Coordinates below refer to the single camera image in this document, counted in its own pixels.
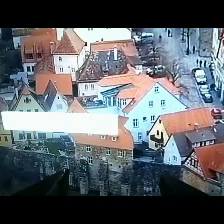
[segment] pavement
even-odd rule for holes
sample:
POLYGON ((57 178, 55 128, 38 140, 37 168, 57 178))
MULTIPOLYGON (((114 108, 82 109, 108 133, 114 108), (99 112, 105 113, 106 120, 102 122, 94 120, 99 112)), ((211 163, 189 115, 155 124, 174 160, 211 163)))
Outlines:
MULTIPOLYGON (((181 68, 181 76, 177 80, 176 84, 182 84, 187 87, 188 94, 183 94, 180 97, 180 100, 190 108, 198 107, 210 107, 210 108, 223 108, 223 105, 220 102, 216 92, 212 92, 213 103, 204 103, 202 100, 201 94, 199 93, 198 85, 196 84, 195 78, 193 77, 191 71, 193 68, 199 67, 196 60, 202 60, 204 65, 204 60, 209 66, 210 59, 203 58, 198 55, 197 49, 195 54, 192 53, 193 46, 198 46, 198 38, 196 36, 196 31, 193 29, 190 32, 190 54, 186 55, 186 37, 185 42, 182 41, 182 28, 168 28, 172 30, 172 37, 168 37, 167 31, 165 28, 145 28, 145 32, 154 33, 154 40, 156 46, 161 47, 161 49, 167 54, 169 60, 177 59, 181 68), (162 36, 162 41, 159 42, 159 35, 162 36)), ((210 86, 214 83, 214 80, 211 76, 210 70, 204 68, 207 76, 207 84, 210 86)))

